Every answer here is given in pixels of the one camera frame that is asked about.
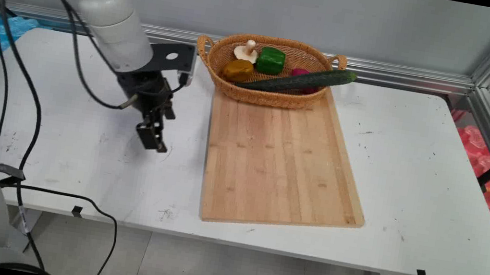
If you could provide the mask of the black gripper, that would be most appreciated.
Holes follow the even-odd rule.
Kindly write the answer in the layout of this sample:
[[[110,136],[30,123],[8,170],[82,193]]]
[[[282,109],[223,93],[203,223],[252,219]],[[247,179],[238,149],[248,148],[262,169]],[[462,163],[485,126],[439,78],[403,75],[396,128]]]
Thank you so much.
[[[171,88],[168,80],[159,71],[150,72],[117,72],[117,82],[128,97],[137,96],[131,105],[143,117],[155,117],[154,121],[145,118],[136,125],[136,132],[144,149],[166,153],[163,139],[164,117],[168,120],[176,118],[172,109],[174,93],[181,89],[178,85]]]

